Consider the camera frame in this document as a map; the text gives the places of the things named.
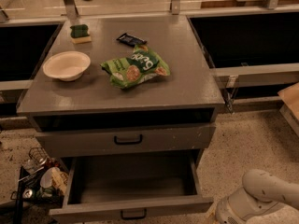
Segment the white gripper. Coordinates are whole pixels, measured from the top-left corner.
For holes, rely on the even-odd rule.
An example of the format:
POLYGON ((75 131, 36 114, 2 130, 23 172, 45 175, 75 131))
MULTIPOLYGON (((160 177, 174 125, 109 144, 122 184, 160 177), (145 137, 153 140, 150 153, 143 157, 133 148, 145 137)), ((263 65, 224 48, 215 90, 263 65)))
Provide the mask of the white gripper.
POLYGON ((253 217, 272 214, 282 207, 275 201, 260 201, 241 187, 218 202, 215 218, 219 224, 246 224, 253 217))

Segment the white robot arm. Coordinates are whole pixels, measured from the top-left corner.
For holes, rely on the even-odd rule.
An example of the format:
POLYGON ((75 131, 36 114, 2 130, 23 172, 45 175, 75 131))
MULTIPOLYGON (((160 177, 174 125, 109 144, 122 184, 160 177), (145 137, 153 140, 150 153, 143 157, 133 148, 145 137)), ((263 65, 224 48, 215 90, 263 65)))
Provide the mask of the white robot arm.
POLYGON ((276 212, 283 204, 299 209, 299 185, 251 169, 243 174, 241 187, 218 202, 216 223, 246 224, 253 217, 276 212))

